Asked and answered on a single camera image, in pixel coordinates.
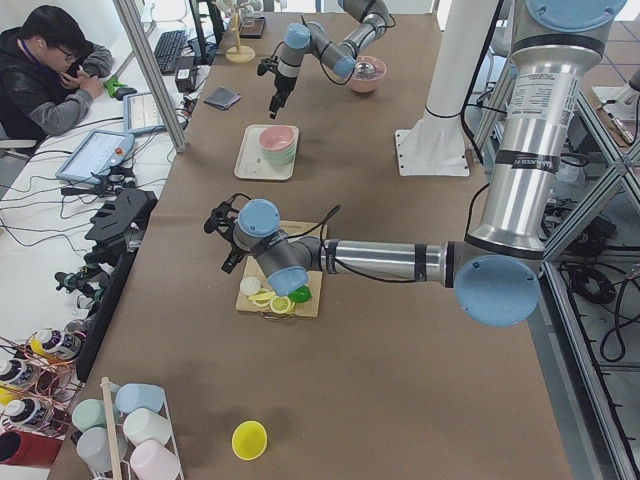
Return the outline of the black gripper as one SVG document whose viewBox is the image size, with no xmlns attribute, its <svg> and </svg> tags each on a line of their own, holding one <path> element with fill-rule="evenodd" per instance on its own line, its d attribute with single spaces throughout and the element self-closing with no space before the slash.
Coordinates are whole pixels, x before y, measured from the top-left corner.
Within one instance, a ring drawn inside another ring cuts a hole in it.
<svg viewBox="0 0 640 480">
<path fill-rule="evenodd" d="M 286 105 L 289 95 L 295 88 L 295 68 L 277 57 L 267 57 L 260 61 L 257 74 L 263 76 L 267 72 L 275 74 L 276 93 L 272 96 L 269 105 L 269 116 L 275 119 L 279 109 Z"/>
<path fill-rule="evenodd" d="M 231 251 L 221 266 L 221 270 L 225 273 L 232 273 L 248 254 L 248 251 L 241 248 L 234 239 L 234 229 L 239 211 L 234 208 L 233 203 L 238 197 L 250 199 L 246 194 L 233 194 L 211 211 L 203 226 L 205 233 L 217 232 L 231 245 Z"/>
</svg>

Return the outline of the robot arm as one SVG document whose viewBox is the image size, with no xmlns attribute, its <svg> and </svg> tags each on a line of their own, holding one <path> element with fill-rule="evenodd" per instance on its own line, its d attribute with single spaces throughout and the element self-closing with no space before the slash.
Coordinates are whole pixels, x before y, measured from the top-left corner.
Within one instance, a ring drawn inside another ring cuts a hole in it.
<svg viewBox="0 0 640 480">
<path fill-rule="evenodd" d="M 325 74 L 334 74 L 347 82 L 354 73 L 361 51 L 396 25 L 383 1 L 340 1 L 338 5 L 358 22 L 342 41 L 331 40 L 321 23 L 301 20 L 289 24 L 273 53 L 260 61 L 259 76 L 268 72 L 274 74 L 275 93 L 269 104 L 272 119 L 285 107 L 293 92 L 305 56 L 316 57 Z"/>
<path fill-rule="evenodd" d="M 504 135 L 481 222 L 463 241 L 434 246 L 294 239 L 281 229 L 272 202 L 253 199 L 235 209 L 225 201 L 204 225 L 230 244 L 224 270 L 252 257 L 280 296 L 301 288 L 312 271 L 386 283 L 435 281 L 453 289 L 461 308 L 480 323 L 505 327 L 526 319 L 538 302 L 538 231 L 579 85 L 598 63 L 622 7 L 619 1 L 523 5 Z"/>
</svg>

